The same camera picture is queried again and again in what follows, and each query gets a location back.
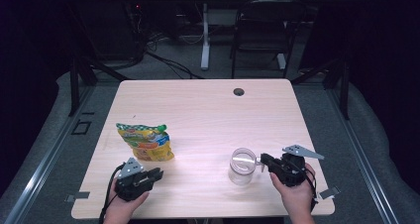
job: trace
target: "table top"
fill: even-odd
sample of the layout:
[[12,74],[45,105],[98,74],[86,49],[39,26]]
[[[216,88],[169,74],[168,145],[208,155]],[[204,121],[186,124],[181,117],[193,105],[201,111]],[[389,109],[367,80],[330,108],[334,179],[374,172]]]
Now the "table top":
[[[244,90],[242,96],[234,89]],[[116,123],[165,124],[175,157],[168,162],[142,162],[146,170],[160,167],[146,202],[133,218],[212,218],[285,216],[279,193],[267,170],[256,169],[245,186],[228,177],[229,161],[237,148],[258,157],[281,157],[281,148],[298,144],[314,151],[293,88],[286,79],[128,80],[120,84],[98,140],[72,216],[98,218],[114,169],[133,157],[117,132]],[[317,190],[327,189],[318,160]],[[313,215],[334,212],[332,199],[321,200]]]

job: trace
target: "snack bag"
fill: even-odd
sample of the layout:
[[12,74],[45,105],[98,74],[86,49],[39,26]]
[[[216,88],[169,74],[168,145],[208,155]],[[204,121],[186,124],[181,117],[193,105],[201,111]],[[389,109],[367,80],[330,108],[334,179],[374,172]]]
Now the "snack bag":
[[149,127],[117,123],[118,133],[133,149],[137,159],[150,162],[165,162],[173,158],[166,125]]

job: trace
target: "human hand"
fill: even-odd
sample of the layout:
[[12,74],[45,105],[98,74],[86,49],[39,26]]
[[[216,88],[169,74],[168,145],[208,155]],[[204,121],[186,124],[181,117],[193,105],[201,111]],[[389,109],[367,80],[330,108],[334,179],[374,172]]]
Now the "human hand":
[[117,178],[114,178],[110,193],[109,206],[106,210],[104,224],[125,224],[128,223],[133,216],[134,211],[145,202],[149,193],[144,192],[141,196],[133,201],[126,201],[121,199],[115,192],[115,183]]
[[[315,175],[315,171],[311,165],[306,164],[305,166]],[[275,173],[271,172],[269,176],[275,189],[281,194],[281,200],[292,223],[315,223],[311,215],[313,193],[309,182],[304,180],[300,185],[288,187],[280,182]],[[309,174],[308,177],[312,182],[314,181],[314,176]]]

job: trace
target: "dark background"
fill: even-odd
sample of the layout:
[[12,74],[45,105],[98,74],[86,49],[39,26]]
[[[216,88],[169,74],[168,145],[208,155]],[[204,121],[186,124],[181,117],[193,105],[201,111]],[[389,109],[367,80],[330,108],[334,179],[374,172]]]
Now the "dark background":
[[[321,6],[301,67],[348,53],[351,83],[381,121],[401,177],[420,193],[415,165],[420,156],[419,0],[370,1],[375,3]],[[69,10],[58,0],[0,0],[0,7],[3,193],[50,113],[58,91],[55,80],[69,71],[73,58],[133,59],[141,56],[142,38],[133,32],[121,4]],[[119,23],[104,28],[102,17],[115,17]],[[173,21],[166,22],[169,26],[163,30],[176,37],[170,29]],[[92,47],[92,39],[98,48]],[[114,47],[118,42],[126,47]]]

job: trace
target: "chair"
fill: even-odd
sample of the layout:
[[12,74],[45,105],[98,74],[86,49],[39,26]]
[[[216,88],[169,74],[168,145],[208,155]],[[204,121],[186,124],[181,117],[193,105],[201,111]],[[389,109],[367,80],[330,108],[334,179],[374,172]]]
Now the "chair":
[[286,77],[294,38],[305,12],[305,5],[294,1],[253,0],[244,4],[236,16],[231,48],[232,78],[239,69],[236,68],[237,52],[273,54],[273,59],[278,54],[287,55],[282,75]]

